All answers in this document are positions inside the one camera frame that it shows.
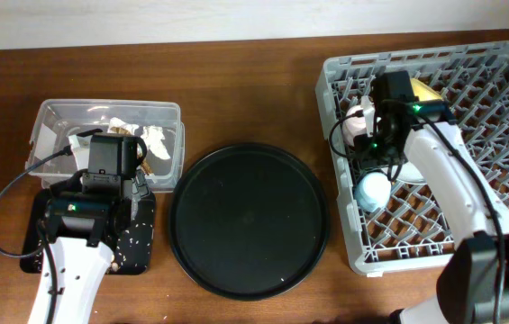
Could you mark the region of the grey round plate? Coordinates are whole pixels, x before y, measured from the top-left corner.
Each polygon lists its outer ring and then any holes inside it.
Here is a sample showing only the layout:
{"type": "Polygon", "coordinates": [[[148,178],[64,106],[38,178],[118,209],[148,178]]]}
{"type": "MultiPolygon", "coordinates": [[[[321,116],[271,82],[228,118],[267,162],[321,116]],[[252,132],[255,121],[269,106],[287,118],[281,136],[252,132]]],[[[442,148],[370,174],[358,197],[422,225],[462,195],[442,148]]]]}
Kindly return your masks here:
{"type": "Polygon", "coordinates": [[[411,162],[402,164],[397,180],[410,185],[426,184],[426,180],[422,174],[411,162]]]}

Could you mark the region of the pink plastic cup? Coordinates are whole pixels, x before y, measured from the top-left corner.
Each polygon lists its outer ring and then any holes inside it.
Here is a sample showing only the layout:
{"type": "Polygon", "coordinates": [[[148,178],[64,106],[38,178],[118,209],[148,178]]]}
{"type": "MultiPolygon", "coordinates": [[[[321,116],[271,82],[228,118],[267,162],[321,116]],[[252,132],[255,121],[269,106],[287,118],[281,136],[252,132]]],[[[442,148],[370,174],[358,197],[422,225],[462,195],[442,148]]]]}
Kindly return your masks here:
{"type": "Polygon", "coordinates": [[[342,124],[342,133],[349,146],[354,147],[355,139],[367,132],[366,119],[362,113],[363,109],[360,105],[353,106],[347,111],[346,119],[342,124]]]}

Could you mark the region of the light blue plastic cup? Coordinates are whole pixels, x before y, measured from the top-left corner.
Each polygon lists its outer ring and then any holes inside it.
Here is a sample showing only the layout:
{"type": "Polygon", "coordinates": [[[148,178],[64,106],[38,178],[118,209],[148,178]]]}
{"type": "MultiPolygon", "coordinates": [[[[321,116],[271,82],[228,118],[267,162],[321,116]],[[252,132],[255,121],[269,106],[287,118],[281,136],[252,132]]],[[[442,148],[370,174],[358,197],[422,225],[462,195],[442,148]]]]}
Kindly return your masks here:
{"type": "Polygon", "coordinates": [[[364,175],[357,184],[354,198],[365,212],[374,212],[386,207],[390,200],[391,182],[386,175],[372,172],[364,175]]]}

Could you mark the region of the yellow bowl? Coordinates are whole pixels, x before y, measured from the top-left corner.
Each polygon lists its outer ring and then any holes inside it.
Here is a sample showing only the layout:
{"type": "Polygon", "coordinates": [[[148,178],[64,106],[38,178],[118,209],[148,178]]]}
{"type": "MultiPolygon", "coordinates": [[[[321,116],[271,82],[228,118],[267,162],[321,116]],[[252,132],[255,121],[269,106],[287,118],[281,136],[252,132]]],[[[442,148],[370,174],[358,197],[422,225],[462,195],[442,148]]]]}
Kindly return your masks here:
{"type": "Polygon", "coordinates": [[[418,102],[442,101],[441,95],[416,78],[410,79],[413,93],[418,102]]]}

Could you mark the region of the white paper napkin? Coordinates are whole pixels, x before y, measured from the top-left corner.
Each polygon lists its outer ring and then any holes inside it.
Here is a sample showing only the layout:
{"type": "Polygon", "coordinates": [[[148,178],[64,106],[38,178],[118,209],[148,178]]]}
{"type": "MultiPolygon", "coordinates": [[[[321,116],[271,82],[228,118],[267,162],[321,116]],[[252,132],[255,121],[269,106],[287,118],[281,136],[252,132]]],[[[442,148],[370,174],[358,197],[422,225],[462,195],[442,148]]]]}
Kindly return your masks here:
{"type": "Polygon", "coordinates": [[[148,151],[153,156],[160,160],[172,159],[165,145],[166,136],[162,127],[140,126],[113,117],[109,121],[108,132],[139,136],[144,140],[148,151]]]}

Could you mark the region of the food scraps and rice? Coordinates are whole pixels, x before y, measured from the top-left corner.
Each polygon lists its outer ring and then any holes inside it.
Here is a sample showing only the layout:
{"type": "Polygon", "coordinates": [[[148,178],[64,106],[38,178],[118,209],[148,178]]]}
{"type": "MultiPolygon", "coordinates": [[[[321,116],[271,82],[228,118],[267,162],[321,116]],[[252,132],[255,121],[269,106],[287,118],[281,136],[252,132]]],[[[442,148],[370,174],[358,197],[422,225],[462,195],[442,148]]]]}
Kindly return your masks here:
{"type": "Polygon", "coordinates": [[[103,242],[113,251],[110,275],[141,275],[150,266],[156,203],[125,201],[113,207],[103,242]]]}

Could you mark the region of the gold brown snack wrapper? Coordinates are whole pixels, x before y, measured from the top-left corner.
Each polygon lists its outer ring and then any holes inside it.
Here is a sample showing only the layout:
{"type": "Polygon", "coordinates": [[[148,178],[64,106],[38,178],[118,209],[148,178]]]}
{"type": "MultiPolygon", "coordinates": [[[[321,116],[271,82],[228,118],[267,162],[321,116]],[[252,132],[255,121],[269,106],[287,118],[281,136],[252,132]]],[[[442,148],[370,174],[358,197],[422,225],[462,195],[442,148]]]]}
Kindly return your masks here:
{"type": "MultiPolygon", "coordinates": [[[[114,131],[118,134],[125,134],[125,135],[133,135],[133,132],[130,130],[126,130],[121,127],[114,127],[114,131]]],[[[145,175],[149,176],[153,174],[153,171],[147,161],[147,159],[144,159],[141,163],[141,169],[144,172],[145,175]]]]}

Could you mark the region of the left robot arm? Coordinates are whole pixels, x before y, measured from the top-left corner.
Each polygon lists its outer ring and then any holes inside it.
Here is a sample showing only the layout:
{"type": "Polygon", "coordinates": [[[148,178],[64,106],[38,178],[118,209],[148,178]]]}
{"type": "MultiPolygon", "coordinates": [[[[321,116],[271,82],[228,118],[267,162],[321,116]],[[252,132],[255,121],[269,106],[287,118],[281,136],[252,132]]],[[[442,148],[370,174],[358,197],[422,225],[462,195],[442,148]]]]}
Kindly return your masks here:
{"type": "Polygon", "coordinates": [[[142,138],[99,133],[88,164],[53,184],[37,220],[41,279],[31,323],[86,323],[105,275],[150,265],[156,198],[141,165],[142,138]]]}

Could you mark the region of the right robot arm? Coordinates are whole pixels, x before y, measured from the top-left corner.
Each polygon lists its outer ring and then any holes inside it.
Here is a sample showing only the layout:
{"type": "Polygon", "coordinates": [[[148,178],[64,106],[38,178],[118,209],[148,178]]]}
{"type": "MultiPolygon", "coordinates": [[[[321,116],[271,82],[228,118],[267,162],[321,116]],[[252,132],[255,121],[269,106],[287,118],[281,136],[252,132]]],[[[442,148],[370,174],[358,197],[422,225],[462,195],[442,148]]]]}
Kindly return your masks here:
{"type": "Polygon", "coordinates": [[[395,310],[392,323],[509,321],[509,208],[469,155],[448,102],[423,100],[405,71],[374,79],[373,110],[355,158],[396,179],[414,165],[448,222],[455,252],[428,301],[395,310]]]}

